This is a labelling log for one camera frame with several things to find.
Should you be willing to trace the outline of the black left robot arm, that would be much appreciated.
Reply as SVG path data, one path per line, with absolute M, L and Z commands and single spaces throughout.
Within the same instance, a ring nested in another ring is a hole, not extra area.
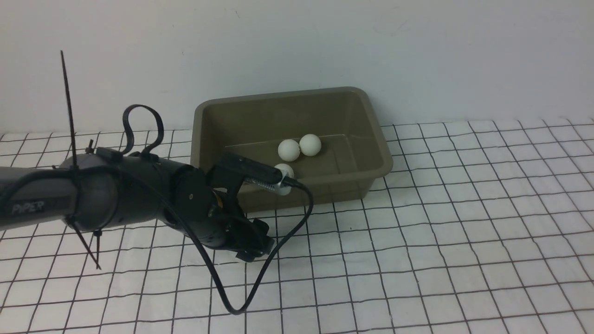
M 60 219 L 95 232 L 157 219 L 204 247 L 250 262 L 269 254 L 273 240 L 265 223 L 246 217 L 239 190 L 246 182 L 272 189 L 283 177 L 237 154 L 224 154 L 205 173 L 155 154 L 98 148 L 55 169 L 2 167 L 1 228 Z

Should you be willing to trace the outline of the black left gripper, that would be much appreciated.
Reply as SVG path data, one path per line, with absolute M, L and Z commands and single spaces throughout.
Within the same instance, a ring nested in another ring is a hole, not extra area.
M 209 170 L 173 160 L 161 160 L 161 167 L 170 176 L 170 201 L 189 228 L 186 236 L 195 236 L 209 249 L 235 252 L 246 262 L 270 253 L 274 241 L 268 235 L 268 225 L 246 217 L 239 194 L 210 188 L 206 180 Z

